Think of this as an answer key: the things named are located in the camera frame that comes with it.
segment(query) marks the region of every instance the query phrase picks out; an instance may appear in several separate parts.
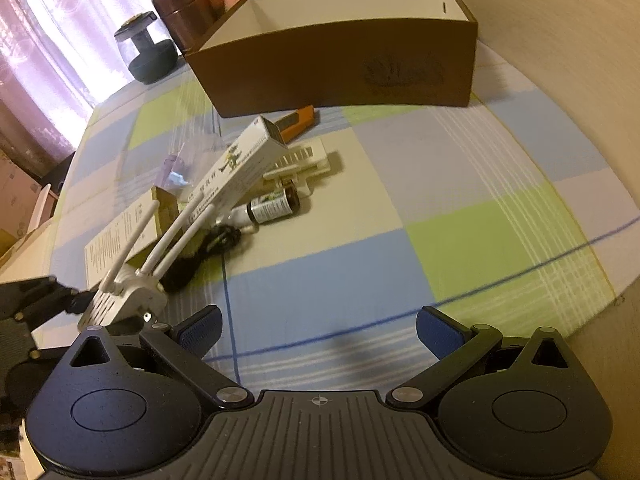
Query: brown canister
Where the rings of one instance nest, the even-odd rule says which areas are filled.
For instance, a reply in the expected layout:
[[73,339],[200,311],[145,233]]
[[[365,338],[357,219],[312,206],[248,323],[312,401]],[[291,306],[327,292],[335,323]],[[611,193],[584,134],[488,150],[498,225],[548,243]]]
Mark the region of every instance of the brown canister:
[[153,0],[153,4],[182,53],[216,21],[209,0]]

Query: silver screw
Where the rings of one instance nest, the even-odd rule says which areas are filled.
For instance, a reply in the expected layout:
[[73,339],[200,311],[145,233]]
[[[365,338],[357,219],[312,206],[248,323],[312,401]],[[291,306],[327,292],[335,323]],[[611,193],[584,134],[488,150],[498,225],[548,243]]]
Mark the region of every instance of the silver screw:
[[418,388],[404,386],[393,390],[391,396],[399,402],[417,402],[422,398],[422,392]]
[[249,396],[249,393],[244,388],[238,388],[236,386],[229,386],[222,388],[216,393],[216,397],[222,402],[241,402]]

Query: purple floral curtain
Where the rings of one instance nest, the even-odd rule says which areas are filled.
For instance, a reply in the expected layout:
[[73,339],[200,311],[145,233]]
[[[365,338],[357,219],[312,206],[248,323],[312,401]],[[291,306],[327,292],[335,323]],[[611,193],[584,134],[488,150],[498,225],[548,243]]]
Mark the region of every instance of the purple floral curtain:
[[0,0],[0,100],[58,162],[132,77],[113,33],[151,0]]

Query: crosshair symbol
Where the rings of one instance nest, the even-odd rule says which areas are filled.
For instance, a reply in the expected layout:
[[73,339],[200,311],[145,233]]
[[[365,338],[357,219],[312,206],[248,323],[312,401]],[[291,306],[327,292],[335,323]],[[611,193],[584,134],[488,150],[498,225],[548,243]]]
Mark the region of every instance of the crosshair symbol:
[[311,402],[314,403],[316,406],[324,406],[326,403],[329,402],[329,399],[321,395],[318,395],[317,397],[314,397],[313,399],[311,399]]

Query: tablecloth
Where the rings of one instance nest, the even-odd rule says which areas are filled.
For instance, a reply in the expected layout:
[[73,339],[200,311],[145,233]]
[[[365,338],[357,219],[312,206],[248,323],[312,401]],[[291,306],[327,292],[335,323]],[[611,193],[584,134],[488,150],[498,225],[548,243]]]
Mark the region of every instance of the tablecloth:
[[[302,139],[322,139],[332,171],[300,214],[209,260],[163,314],[176,323],[219,305],[225,328],[205,361],[254,392],[385,392],[436,361],[415,335],[425,304],[505,335],[542,325],[567,335],[640,274],[640,211],[625,187],[571,119],[482,43],[467,108],[319,117]],[[152,185],[166,155],[197,132],[231,142],[251,119],[221,118],[186,65],[98,106],[56,211],[50,273],[83,288],[84,246]]]

